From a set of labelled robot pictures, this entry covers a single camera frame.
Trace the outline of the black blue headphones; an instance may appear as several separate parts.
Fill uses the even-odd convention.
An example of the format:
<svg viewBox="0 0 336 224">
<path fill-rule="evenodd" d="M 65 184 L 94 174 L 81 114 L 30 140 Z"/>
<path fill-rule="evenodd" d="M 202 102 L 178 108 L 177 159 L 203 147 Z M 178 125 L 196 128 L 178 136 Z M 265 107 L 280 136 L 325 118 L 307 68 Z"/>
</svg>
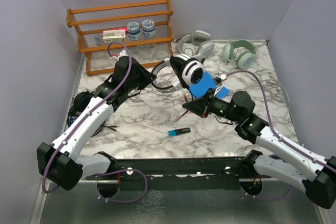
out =
<svg viewBox="0 0 336 224">
<path fill-rule="evenodd" d="M 67 127 L 70 127 L 74 124 L 75 120 L 79 117 L 79 115 L 84 111 L 84 109 L 89 104 L 91 98 L 93 97 L 93 93 L 89 91 L 80 92 L 76 95 L 73 100 L 72 106 L 70 107 L 66 119 Z M 93 136 L 98 135 L 104 128 L 110 129 L 114 132 L 117 132 L 117 126 L 111 125 L 107 126 L 106 121 L 102 122 L 102 124 L 95 130 Z"/>
</svg>

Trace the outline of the black white headphones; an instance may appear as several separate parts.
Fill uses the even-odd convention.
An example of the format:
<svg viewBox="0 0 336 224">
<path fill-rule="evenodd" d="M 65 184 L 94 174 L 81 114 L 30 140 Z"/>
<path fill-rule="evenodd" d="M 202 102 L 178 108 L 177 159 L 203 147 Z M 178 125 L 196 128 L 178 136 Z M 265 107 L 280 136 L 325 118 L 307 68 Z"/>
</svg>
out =
<svg viewBox="0 0 336 224">
<path fill-rule="evenodd" d="M 167 87 L 159 87 L 156 85 L 156 82 L 153 81 L 152 85 L 161 93 L 188 89 L 190 86 L 199 83 L 204 74 L 202 63 L 198 59 L 186 54 L 165 58 L 152 69 L 151 73 L 157 76 L 164 67 L 172 67 L 178 80 Z"/>
</svg>

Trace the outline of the grey white headphones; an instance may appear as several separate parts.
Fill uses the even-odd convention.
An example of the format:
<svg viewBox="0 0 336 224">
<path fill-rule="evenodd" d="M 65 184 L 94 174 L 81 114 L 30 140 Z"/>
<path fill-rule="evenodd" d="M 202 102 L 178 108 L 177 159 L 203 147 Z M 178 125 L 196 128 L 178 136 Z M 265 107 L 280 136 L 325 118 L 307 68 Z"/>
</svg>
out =
<svg viewBox="0 0 336 224">
<path fill-rule="evenodd" d="M 204 61 L 213 52 L 215 43 L 211 40 L 211 35 L 202 30 L 196 30 L 178 40 L 177 48 L 179 53 L 183 54 L 183 45 L 191 43 L 194 47 L 194 58 Z"/>
</svg>

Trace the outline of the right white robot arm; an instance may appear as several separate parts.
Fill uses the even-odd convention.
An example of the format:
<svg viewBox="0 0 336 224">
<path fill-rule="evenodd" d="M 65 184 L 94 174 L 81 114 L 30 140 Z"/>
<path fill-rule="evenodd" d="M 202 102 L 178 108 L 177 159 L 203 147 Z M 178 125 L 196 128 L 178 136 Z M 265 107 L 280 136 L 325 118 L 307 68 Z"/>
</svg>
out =
<svg viewBox="0 0 336 224">
<path fill-rule="evenodd" d="M 214 114 L 235 122 L 238 136 L 280 158 L 277 161 L 258 151 L 249 152 L 241 164 L 246 177 L 260 174 L 276 178 L 304 192 L 319 207 L 331 209 L 335 202 L 335 156 L 326 158 L 280 134 L 253 113 L 255 103 L 246 91 L 235 92 L 230 102 L 214 93 L 208 89 L 202 97 L 184 103 L 183 108 L 202 118 Z"/>
</svg>

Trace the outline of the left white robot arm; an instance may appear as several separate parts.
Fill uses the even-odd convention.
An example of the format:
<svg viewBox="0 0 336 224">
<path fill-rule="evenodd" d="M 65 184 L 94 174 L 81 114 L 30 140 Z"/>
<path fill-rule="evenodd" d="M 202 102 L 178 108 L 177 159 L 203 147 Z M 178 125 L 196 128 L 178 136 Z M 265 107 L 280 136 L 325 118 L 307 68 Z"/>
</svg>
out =
<svg viewBox="0 0 336 224">
<path fill-rule="evenodd" d="M 38 169 L 43 180 L 49 179 L 64 190 L 71 190 L 83 177 L 99 174 L 104 179 L 112 178 L 116 166 L 110 155 L 101 152 L 79 158 L 79 154 L 98 127 L 128 99 L 129 93 L 143 90 L 155 78 L 134 58 L 120 57 L 114 73 L 96 88 L 73 124 L 51 144 L 41 143 L 38 147 Z"/>
</svg>

